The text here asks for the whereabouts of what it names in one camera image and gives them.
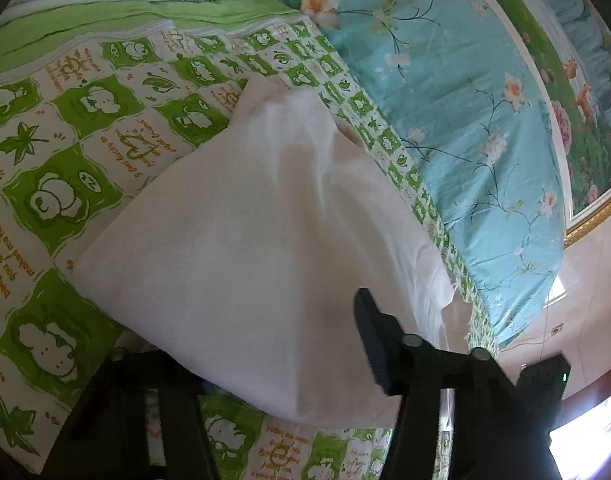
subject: leaf print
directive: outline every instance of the leaf print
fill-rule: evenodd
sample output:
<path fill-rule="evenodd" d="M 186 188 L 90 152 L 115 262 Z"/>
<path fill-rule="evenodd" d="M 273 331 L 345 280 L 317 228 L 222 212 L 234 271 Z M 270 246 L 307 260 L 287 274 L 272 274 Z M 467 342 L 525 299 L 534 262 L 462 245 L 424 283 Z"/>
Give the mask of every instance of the leaf print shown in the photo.
<path fill-rule="evenodd" d="M 290 60 L 292 60 L 292 58 L 290 56 L 288 56 L 288 54 L 285 54 L 283 52 L 277 52 L 272 59 L 274 59 L 275 61 L 279 61 L 282 65 L 285 65 L 286 63 L 290 62 Z"/>
<path fill-rule="evenodd" d="M 537 270 L 537 264 L 535 262 L 530 262 L 525 267 L 519 267 L 519 274 L 530 274 L 535 270 Z"/>
<path fill-rule="evenodd" d="M 396 6 L 396 0 L 381 0 L 381 9 L 383 12 L 390 12 Z"/>
<path fill-rule="evenodd" d="M 7 137 L 0 142 L 0 152 L 14 152 L 14 165 L 19 164 L 26 155 L 34 155 L 33 142 L 48 142 L 48 139 L 35 139 L 34 134 L 39 126 L 28 126 L 19 122 L 17 135 Z"/>
<path fill-rule="evenodd" d="M 512 204 L 509 205 L 508 209 L 510 211 L 518 211 L 523 207 L 525 200 L 515 200 Z"/>
<path fill-rule="evenodd" d="M 244 69 L 242 69 L 241 65 L 239 65 L 239 63 L 237 63 L 236 61 L 232 61 L 231 59 L 222 59 L 219 62 L 221 64 L 224 64 L 226 67 L 231 68 L 235 74 L 244 73 Z"/>
<path fill-rule="evenodd" d="M 20 410 L 18 406 L 8 413 L 6 404 L 0 395 L 0 428 L 4 431 L 8 446 L 20 447 L 28 453 L 39 455 L 36 449 L 26 441 L 23 436 L 33 435 L 32 425 L 37 412 L 34 410 Z"/>
<path fill-rule="evenodd" d="M 319 92 L 319 97 L 321 98 L 321 101 L 323 101 L 323 104 L 330 108 L 330 105 L 332 105 L 332 101 L 325 97 L 323 95 L 323 92 Z"/>
<path fill-rule="evenodd" d="M 159 92 L 159 94 L 165 94 L 173 88 L 179 88 L 177 85 L 175 85 L 175 83 L 163 76 L 154 75 L 152 72 L 147 72 L 147 74 L 150 77 L 144 79 L 141 84 L 151 86 L 152 89 L 155 92 Z"/>

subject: green and white bedsheet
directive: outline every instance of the green and white bedsheet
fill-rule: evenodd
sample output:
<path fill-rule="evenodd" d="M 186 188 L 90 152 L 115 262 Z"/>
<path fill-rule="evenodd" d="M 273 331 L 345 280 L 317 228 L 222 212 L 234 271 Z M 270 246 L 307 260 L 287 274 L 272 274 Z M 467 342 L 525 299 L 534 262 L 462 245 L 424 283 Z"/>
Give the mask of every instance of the green and white bedsheet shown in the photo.
<path fill-rule="evenodd" d="M 480 305 L 409 154 L 304 16 L 239 0 L 100 2 L 19 18 L 0 27 L 0 445 L 28 469 L 42 469 L 100 363 L 130 346 L 68 283 L 77 257 L 156 175 L 227 126 L 253 72 L 317 88 L 353 124 Z M 495 349 L 482 308 L 470 343 Z M 202 403 L 224 480 L 371 480 L 389 445 L 389 431 L 299 426 L 218 390 Z M 449 433 L 441 443 L 437 474 Z"/>

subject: painted flowers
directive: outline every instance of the painted flowers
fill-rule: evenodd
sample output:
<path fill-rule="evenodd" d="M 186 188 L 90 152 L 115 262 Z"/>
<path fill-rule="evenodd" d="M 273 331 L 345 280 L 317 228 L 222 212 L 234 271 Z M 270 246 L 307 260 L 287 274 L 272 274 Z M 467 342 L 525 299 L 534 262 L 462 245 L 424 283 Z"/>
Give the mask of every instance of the painted flowers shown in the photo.
<path fill-rule="evenodd" d="M 586 195 L 586 203 L 590 205 L 591 203 L 596 201 L 598 198 L 599 198 L 599 188 L 597 187 L 596 184 L 592 184 L 592 186 L 590 186 L 588 189 L 588 194 Z"/>
<path fill-rule="evenodd" d="M 559 124 L 561 140 L 563 141 L 563 147 L 567 155 L 570 153 L 570 146 L 572 145 L 572 125 L 570 124 L 570 118 L 559 101 L 552 101 L 552 108 L 554 109 L 556 122 Z"/>

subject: cartoon sheep print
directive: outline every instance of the cartoon sheep print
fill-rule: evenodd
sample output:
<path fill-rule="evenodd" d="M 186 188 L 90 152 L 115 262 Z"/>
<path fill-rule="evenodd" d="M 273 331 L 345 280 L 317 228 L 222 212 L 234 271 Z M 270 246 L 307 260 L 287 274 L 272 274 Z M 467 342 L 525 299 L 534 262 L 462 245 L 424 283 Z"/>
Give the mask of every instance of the cartoon sheep print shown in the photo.
<path fill-rule="evenodd" d="M 81 102 L 86 110 L 92 114 L 97 111 L 105 114 L 115 114 L 121 109 L 121 106 L 114 102 L 112 92 L 98 86 L 90 88 L 87 96 L 81 98 Z"/>
<path fill-rule="evenodd" d="M 213 416 L 206 420 L 206 433 L 216 450 L 216 455 L 223 460 L 225 457 L 234 458 L 236 450 L 246 442 L 246 436 L 239 433 L 234 422 L 225 420 L 220 416 Z"/>
<path fill-rule="evenodd" d="M 37 366 L 45 372 L 62 378 L 76 379 L 76 365 L 72 351 L 76 339 L 61 330 L 57 323 L 50 323 L 43 332 L 32 323 L 19 327 L 19 342 L 32 354 Z"/>
<path fill-rule="evenodd" d="M 313 480 L 332 480 L 334 477 L 332 458 L 322 458 L 317 465 L 310 466 L 306 474 Z"/>
<path fill-rule="evenodd" d="M 82 205 L 73 187 L 56 173 L 46 173 L 41 177 L 38 189 L 30 197 L 30 207 L 41 220 L 52 220 L 57 216 L 74 218 Z"/>

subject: flower print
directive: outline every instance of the flower print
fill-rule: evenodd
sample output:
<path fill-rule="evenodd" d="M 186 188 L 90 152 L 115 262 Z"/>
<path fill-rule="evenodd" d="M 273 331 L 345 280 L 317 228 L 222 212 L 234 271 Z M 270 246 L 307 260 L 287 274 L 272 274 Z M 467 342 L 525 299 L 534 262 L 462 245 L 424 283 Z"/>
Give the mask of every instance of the flower print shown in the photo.
<path fill-rule="evenodd" d="M 419 142 L 423 142 L 423 139 L 425 139 L 425 134 L 419 128 L 410 128 L 410 130 L 408 130 L 408 140 L 410 142 L 416 142 L 418 144 Z"/>
<path fill-rule="evenodd" d="M 515 112 L 519 111 L 521 105 L 529 104 L 523 98 L 523 83 L 514 76 L 506 73 L 506 86 L 501 92 L 503 98 L 510 103 Z"/>
<path fill-rule="evenodd" d="M 552 191 L 545 192 L 539 199 L 539 216 L 550 218 L 556 207 L 556 195 Z"/>
<path fill-rule="evenodd" d="M 337 7 L 341 0 L 301 0 L 301 12 L 321 28 L 339 28 Z"/>
<path fill-rule="evenodd" d="M 394 16 L 392 16 L 390 12 L 379 9 L 372 13 L 372 26 L 370 27 L 372 32 L 376 34 L 385 34 L 391 28 L 396 30 L 399 27 L 394 20 Z"/>
<path fill-rule="evenodd" d="M 570 153 L 570 146 L 572 145 L 572 125 L 570 124 L 570 118 L 559 101 L 552 101 L 552 108 L 554 109 L 556 123 L 559 124 L 561 140 L 563 141 L 563 147 L 567 155 Z"/>
<path fill-rule="evenodd" d="M 590 186 L 588 189 L 588 195 L 586 196 L 586 203 L 588 203 L 589 205 L 598 198 L 599 198 L 599 188 L 597 187 L 596 184 L 592 184 L 592 186 Z"/>
<path fill-rule="evenodd" d="M 498 135 L 488 137 L 488 141 L 482 149 L 487 159 L 485 163 L 488 166 L 492 166 L 492 164 L 499 160 L 503 153 L 505 153 L 506 148 L 508 148 L 508 141 L 505 140 L 505 137 L 500 137 Z"/>
<path fill-rule="evenodd" d="M 470 7 L 472 7 L 472 10 L 474 10 L 474 12 L 476 12 L 479 16 L 484 16 L 486 10 L 488 10 L 487 6 L 477 2 L 476 0 L 470 0 Z"/>
<path fill-rule="evenodd" d="M 410 66 L 410 56 L 406 53 L 385 54 L 385 62 L 390 66 Z"/>

